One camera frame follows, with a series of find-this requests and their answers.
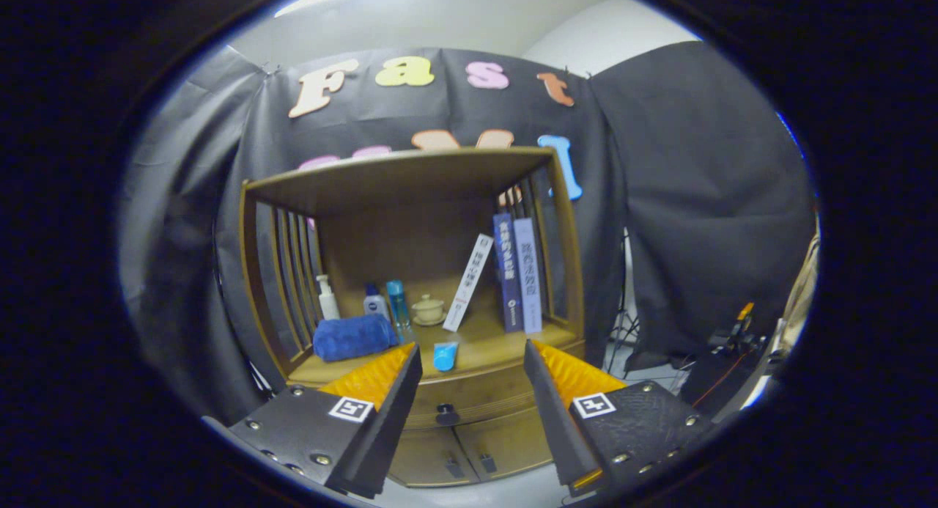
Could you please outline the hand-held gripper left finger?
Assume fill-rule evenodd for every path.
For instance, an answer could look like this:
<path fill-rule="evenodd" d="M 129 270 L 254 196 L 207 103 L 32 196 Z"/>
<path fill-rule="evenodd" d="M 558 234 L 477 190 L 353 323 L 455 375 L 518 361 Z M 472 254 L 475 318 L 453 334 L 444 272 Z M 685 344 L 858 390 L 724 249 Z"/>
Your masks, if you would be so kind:
<path fill-rule="evenodd" d="M 399 345 L 324 386 L 288 387 L 226 427 L 226 442 L 301 487 L 372 499 L 384 489 L 422 373 L 418 345 Z"/>

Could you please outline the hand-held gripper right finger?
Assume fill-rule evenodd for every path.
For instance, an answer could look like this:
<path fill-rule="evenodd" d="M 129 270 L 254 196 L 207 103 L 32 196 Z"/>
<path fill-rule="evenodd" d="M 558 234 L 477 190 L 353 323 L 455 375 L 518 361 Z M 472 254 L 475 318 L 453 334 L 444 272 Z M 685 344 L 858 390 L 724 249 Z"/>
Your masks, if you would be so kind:
<path fill-rule="evenodd" d="M 552 345 L 528 340 L 523 366 L 559 482 L 574 495 L 642 489 L 716 427 L 656 382 L 627 385 Z"/>

